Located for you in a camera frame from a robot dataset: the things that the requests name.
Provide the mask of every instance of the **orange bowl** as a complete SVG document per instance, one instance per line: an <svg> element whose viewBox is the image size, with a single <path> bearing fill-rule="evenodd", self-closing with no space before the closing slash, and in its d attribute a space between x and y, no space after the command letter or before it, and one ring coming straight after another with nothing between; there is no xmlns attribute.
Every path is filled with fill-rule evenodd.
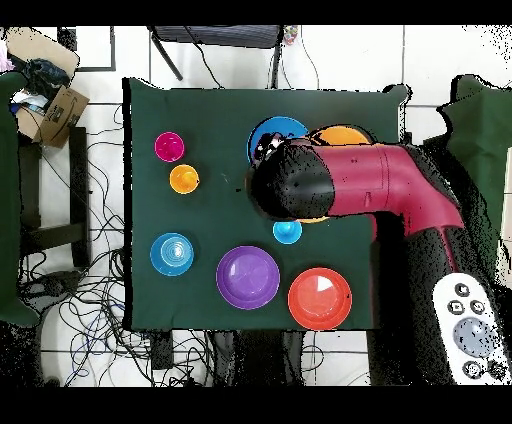
<svg viewBox="0 0 512 424"><path fill-rule="evenodd" d="M169 176L171 187L180 194L192 193L199 185L199 175L190 165L178 165Z"/></svg>

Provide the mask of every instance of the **pink cup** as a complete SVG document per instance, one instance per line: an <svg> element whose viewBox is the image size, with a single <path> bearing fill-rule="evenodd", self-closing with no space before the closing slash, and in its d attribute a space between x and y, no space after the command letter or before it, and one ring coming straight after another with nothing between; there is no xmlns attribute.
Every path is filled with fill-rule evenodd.
<svg viewBox="0 0 512 424"><path fill-rule="evenodd" d="M155 153L165 162L174 162L185 154L185 143L178 134L166 132L156 139Z"/></svg>

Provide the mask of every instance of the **green cloth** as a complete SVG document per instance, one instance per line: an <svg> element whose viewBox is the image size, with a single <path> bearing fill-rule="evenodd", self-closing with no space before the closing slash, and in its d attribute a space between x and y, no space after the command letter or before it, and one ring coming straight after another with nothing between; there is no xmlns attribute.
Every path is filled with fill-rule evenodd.
<svg viewBox="0 0 512 424"><path fill-rule="evenodd" d="M256 212L245 191L247 139L271 116L289 116L309 130L334 124L365 128L382 143L398 142L404 86L386 93L280 90L160 90L130 79L132 126L132 329L302 329L287 305L288 289L304 270L324 266L343 275L353 305L340 329L374 328L370 308L369 246L372 225L365 216L303 224L293 245L278 243L273 222ZM159 160L155 139L179 134L185 156ZM186 163L199 173L199 187L180 195L169 173ZM151 265L153 242L166 232L186 236L195 252L192 267L165 277ZM277 262L281 282L266 306L239 310L217 290L215 272L223 255L240 245L266 250Z"/></svg>
<svg viewBox="0 0 512 424"><path fill-rule="evenodd" d="M35 311L18 299L21 196L18 165L18 128L9 110L11 98L25 87L18 72L0 75L0 320L20 326L39 322Z"/></svg>
<svg viewBox="0 0 512 424"><path fill-rule="evenodd" d="M512 89L487 87L465 75L457 81L455 100L442 108L453 128L448 150L482 193L499 234L507 150L512 147Z"/></svg>
<svg viewBox="0 0 512 424"><path fill-rule="evenodd" d="M507 150L512 147L512 90L491 88L474 75L456 77L452 87L452 102L438 109L448 132L425 140L424 146L451 179L474 247L493 281Z"/></svg>

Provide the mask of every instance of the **small blue cup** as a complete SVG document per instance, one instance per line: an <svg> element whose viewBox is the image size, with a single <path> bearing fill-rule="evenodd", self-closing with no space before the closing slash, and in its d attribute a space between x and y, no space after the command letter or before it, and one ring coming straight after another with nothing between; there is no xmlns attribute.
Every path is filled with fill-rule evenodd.
<svg viewBox="0 0 512 424"><path fill-rule="evenodd" d="M293 244L302 234L302 224L299 221L276 222L274 224L273 233L278 242Z"/></svg>
<svg viewBox="0 0 512 424"><path fill-rule="evenodd" d="M153 267L167 277L185 273L194 261L194 248L190 241L178 233L158 237L150 252Z"/></svg>

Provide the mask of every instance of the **remote control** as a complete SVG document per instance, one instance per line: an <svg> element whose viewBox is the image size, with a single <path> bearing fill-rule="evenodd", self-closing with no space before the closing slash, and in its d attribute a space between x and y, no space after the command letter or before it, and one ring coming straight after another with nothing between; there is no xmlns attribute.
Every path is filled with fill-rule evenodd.
<svg viewBox="0 0 512 424"><path fill-rule="evenodd" d="M449 274L436 283L433 301L454 381L512 384L503 336L482 285L468 274Z"/></svg>

